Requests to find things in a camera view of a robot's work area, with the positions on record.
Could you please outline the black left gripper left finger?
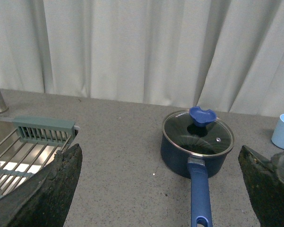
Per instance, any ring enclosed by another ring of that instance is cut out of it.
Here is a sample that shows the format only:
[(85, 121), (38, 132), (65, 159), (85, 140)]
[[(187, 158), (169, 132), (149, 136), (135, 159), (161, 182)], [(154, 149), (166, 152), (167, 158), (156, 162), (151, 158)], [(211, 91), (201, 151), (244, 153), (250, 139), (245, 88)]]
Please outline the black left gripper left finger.
[(68, 215), (82, 166), (75, 144), (0, 199), (0, 227), (61, 227)]

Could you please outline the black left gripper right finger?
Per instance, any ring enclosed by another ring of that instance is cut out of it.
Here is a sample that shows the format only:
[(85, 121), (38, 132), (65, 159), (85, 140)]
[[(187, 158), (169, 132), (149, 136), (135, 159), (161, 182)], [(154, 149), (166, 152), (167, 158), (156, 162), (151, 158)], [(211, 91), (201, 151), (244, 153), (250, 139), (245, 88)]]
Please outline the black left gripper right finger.
[(244, 145), (238, 161), (260, 225), (284, 227), (284, 151), (267, 159)]

